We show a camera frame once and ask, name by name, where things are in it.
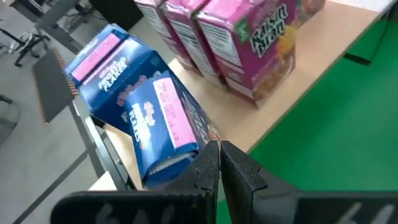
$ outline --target cardboard box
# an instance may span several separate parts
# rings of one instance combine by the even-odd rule
[[[172,72],[131,92],[125,109],[145,188],[167,184],[209,140],[220,140],[206,113]]]
[[[181,65],[187,70],[192,70],[195,73],[200,74],[197,66],[195,65],[191,56],[189,56],[188,51],[182,44],[182,41],[178,37],[177,33],[174,31],[173,27],[170,25],[170,22],[164,16],[163,10],[161,10],[161,7],[163,6],[165,0],[134,1],[143,13],[144,17],[159,33],[161,38],[163,38],[166,45],[168,45],[170,50],[176,54],[177,60],[181,63]]]
[[[96,118],[130,134],[124,100],[148,78],[169,71],[159,54],[129,37],[80,86],[80,95]]]
[[[326,0],[296,0],[296,16],[292,25],[299,28],[321,10]]]
[[[168,0],[164,4],[164,14],[180,37],[200,73],[210,83],[224,88],[225,78],[220,72],[203,31],[196,22],[195,14],[209,0]]]
[[[295,67],[295,0],[210,1],[197,17],[231,91],[251,103]]]
[[[78,88],[83,80],[102,62],[129,33],[116,24],[107,25],[65,68],[65,73]]]

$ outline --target green surface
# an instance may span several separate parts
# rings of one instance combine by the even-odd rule
[[[339,60],[251,156],[305,190],[398,190],[397,37],[389,25],[369,67]]]
[[[387,25],[387,21],[375,22],[374,25],[347,51],[347,53],[371,60]]]

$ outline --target blue cereal box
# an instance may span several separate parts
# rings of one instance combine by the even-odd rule
[[[125,104],[139,174],[145,188],[164,185],[220,140],[206,113],[172,72],[151,78]]]
[[[116,24],[107,25],[79,52],[75,59],[66,67],[65,73],[78,88],[97,64],[106,58],[128,35],[124,29]]]
[[[93,116],[130,134],[124,110],[128,93],[148,78],[168,70],[155,50],[129,37],[85,78],[80,95]]]

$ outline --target raisin bran box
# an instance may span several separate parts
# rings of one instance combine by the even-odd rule
[[[213,0],[197,17],[231,91],[251,103],[295,67],[295,0]]]
[[[292,25],[299,28],[321,10],[326,0],[296,0],[296,16]]]
[[[220,73],[209,43],[195,20],[197,12],[208,1],[168,0],[163,6],[163,10],[200,73],[210,83],[225,88],[225,78]]]
[[[177,56],[177,60],[187,69],[198,73],[197,66],[189,56],[187,50],[182,44],[180,38],[175,33],[170,22],[164,16],[161,7],[165,0],[134,0],[138,8],[141,10],[145,18],[159,33],[161,38],[169,46],[170,50]]]

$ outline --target chair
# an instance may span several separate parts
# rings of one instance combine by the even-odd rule
[[[10,34],[8,31],[2,28],[0,28],[0,32],[13,40],[13,43],[10,46],[7,46],[5,44],[0,45],[1,47],[7,48],[7,52],[9,54],[19,53],[19,56],[14,63],[14,65],[17,67],[22,67],[22,64],[20,62],[28,52],[30,52],[31,56],[39,58],[40,55],[33,51],[33,47],[42,41],[50,41],[50,38],[46,35],[34,34],[31,30],[24,33],[20,38],[17,38],[16,36]]]

